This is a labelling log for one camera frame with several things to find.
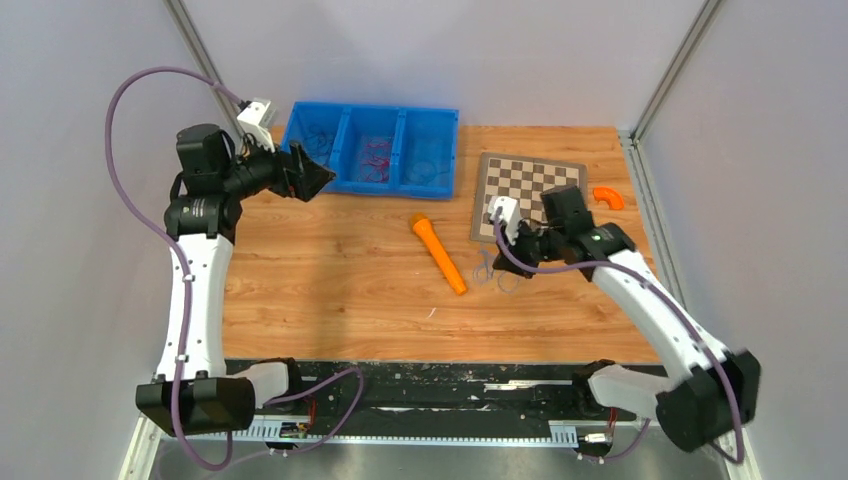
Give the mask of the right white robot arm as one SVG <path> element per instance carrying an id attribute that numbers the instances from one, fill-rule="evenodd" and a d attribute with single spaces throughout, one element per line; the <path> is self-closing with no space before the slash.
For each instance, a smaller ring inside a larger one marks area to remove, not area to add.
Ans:
<path id="1" fill-rule="evenodd" d="M 551 188 L 541 200 L 546 219 L 540 224 L 524 219 L 514 198 L 489 201 L 498 247 L 494 269 L 527 279 L 579 272 L 626 314 L 665 371 L 657 376 L 608 359 L 591 362 L 572 376 L 575 411 L 592 418 L 617 409 L 657 422 L 684 452 L 716 448 L 732 435 L 734 450 L 720 453 L 742 464 L 743 429 L 756 414 L 759 360 L 748 350 L 731 350 L 686 312 L 617 224 L 595 223 L 578 187 Z"/>

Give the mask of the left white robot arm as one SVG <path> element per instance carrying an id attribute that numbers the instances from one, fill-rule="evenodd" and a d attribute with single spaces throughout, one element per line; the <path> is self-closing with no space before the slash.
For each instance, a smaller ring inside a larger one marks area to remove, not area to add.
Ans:
<path id="1" fill-rule="evenodd" d="M 228 372 L 222 339 L 226 277 L 243 200 L 270 191 L 308 202 L 336 175 L 296 141 L 270 148 L 253 135 L 245 141 L 238 152 L 222 128 L 208 123 L 176 136 L 181 171 L 164 213 L 173 274 L 169 325 L 153 379 L 135 393 L 140 412 L 171 437 L 244 430 L 267 402 L 293 414 L 306 399 L 291 358 Z"/>

